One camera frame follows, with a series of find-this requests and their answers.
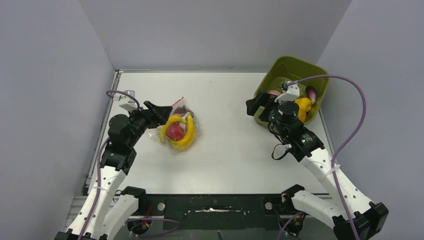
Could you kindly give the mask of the clear zip top bag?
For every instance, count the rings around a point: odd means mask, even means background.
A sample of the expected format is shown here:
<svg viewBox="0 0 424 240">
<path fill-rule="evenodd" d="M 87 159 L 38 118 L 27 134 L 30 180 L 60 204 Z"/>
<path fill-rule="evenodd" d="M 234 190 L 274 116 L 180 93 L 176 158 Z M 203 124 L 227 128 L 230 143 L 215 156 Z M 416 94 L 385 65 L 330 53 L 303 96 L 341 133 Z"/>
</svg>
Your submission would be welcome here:
<svg viewBox="0 0 424 240">
<path fill-rule="evenodd" d="M 149 132 L 156 143 L 172 148 L 175 152 L 188 150 L 200 132 L 195 112 L 184 97 L 172 104 L 172 110 L 164 125 Z"/>
</svg>

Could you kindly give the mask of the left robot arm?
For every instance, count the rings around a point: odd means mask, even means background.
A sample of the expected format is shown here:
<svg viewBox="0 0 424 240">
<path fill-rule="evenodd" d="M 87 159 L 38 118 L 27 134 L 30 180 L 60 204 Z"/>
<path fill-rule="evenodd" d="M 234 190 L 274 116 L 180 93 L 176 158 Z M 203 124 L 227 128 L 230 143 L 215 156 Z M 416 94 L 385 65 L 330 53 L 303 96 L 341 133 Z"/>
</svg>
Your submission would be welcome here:
<svg viewBox="0 0 424 240">
<path fill-rule="evenodd" d="M 97 178 L 81 210 L 57 240 L 112 240 L 134 213 L 147 207 L 146 191 L 127 186 L 117 203 L 111 206 L 116 192 L 136 159 L 135 145 L 147 129 L 164 125 L 173 108 L 144 102 L 145 109 L 135 108 L 117 114 L 108 122 L 108 138 L 97 155 Z"/>
</svg>

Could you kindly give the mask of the dark purple grapes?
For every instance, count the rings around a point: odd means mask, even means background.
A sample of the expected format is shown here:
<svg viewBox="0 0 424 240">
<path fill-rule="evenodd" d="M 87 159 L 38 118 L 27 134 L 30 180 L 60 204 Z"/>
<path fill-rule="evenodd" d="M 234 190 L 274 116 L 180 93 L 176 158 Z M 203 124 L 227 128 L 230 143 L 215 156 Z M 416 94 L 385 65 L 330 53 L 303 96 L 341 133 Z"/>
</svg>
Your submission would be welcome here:
<svg viewBox="0 0 424 240">
<path fill-rule="evenodd" d="M 178 106 L 174 111 L 173 111 L 173 115 L 178 114 L 181 116 L 185 116 L 186 114 L 191 114 L 192 116 L 194 116 L 194 112 L 191 111 L 186 105 L 183 106 Z"/>
</svg>

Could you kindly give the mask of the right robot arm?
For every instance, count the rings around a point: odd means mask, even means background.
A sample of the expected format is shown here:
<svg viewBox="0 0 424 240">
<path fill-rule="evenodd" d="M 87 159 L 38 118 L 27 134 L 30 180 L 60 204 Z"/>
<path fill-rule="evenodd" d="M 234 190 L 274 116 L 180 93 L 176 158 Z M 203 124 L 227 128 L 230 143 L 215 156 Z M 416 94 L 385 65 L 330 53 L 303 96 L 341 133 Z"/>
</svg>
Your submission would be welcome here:
<svg viewBox="0 0 424 240">
<path fill-rule="evenodd" d="M 263 108 L 259 119 L 268 126 L 298 163 L 310 171 L 324 187 L 334 203 L 328 202 L 296 184 L 282 192 L 281 207 L 289 214 L 304 212 L 333 230 L 339 240 L 368 240 L 379 233 L 389 210 L 374 203 L 332 164 L 328 150 L 315 133 L 299 120 L 299 106 L 294 101 L 276 102 L 276 96 L 260 93 L 247 100 L 246 113 L 254 116 Z"/>
</svg>

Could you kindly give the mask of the red apple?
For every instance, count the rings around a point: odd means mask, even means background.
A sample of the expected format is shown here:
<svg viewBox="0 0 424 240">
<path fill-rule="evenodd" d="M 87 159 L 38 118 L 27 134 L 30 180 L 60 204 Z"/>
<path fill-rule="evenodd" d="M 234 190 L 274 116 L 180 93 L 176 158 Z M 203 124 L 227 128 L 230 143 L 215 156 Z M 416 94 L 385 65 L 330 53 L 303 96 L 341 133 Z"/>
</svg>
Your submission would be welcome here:
<svg viewBox="0 0 424 240">
<path fill-rule="evenodd" d="M 167 128 L 165 135 L 170 140 L 177 142 L 177 141 L 180 141 L 184 137 L 185 130 L 184 130 L 183 127 L 180 126 L 179 123 L 173 123 Z"/>
</svg>

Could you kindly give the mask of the yellow banana bunch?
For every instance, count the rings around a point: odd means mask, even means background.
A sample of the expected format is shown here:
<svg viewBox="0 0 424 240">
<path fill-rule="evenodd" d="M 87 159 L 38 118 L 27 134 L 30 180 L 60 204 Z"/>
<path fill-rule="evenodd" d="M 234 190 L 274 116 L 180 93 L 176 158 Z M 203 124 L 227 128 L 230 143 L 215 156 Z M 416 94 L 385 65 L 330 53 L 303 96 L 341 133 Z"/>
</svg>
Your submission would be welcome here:
<svg viewBox="0 0 424 240">
<path fill-rule="evenodd" d="M 162 144 L 167 143 L 178 151 L 186 150 L 194 141 L 196 136 L 196 124 L 194 117 L 190 113 L 187 113 L 183 117 L 185 118 L 185 121 L 172 121 L 168 119 L 166 124 L 159 130 L 160 142 Z M 172 141 L 166 136 L 167 128 L 174 123 L 179 123 L 180 126 L 184 128 L 184 137 L 180 141 Z"/>
</svg>

